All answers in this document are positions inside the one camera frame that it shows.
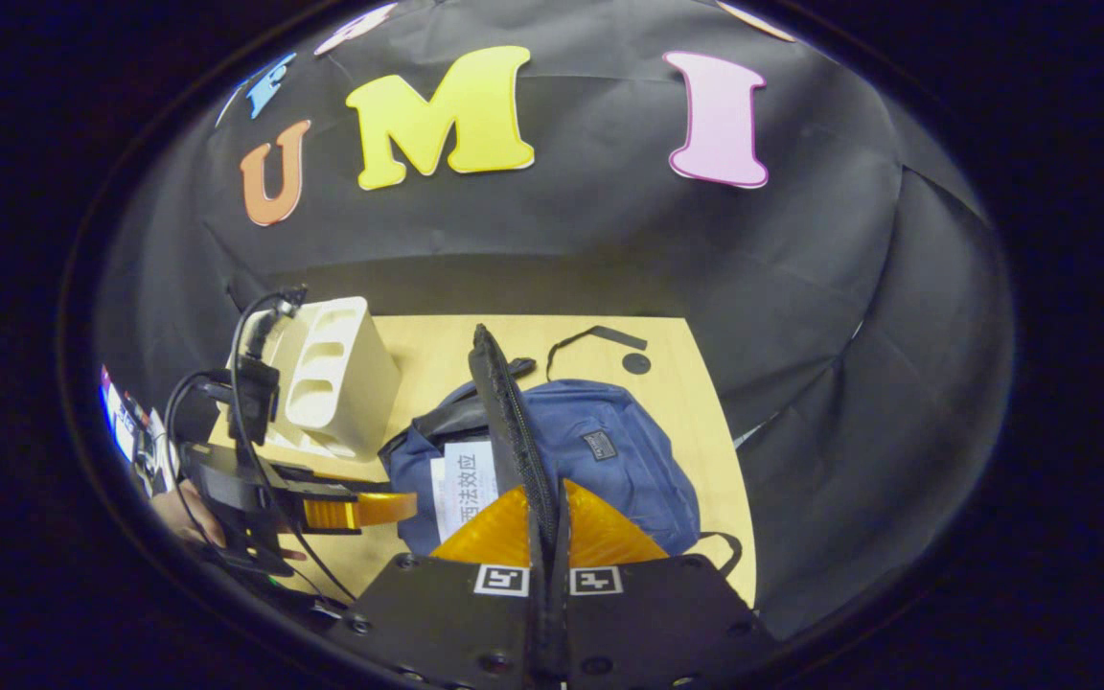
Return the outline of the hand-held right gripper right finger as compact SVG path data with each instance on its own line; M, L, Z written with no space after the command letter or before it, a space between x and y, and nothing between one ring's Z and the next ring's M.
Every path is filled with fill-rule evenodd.
M726 689L772 655L771 634L722 564L670 556L604 499L565 482L565 689Z

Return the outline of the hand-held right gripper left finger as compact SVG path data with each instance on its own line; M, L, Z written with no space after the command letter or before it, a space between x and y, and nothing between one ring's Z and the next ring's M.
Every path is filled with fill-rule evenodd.
M337 650L425 689L538 689L531 643L543 569L526 490L514 488L444 542L401 553L326 631Z

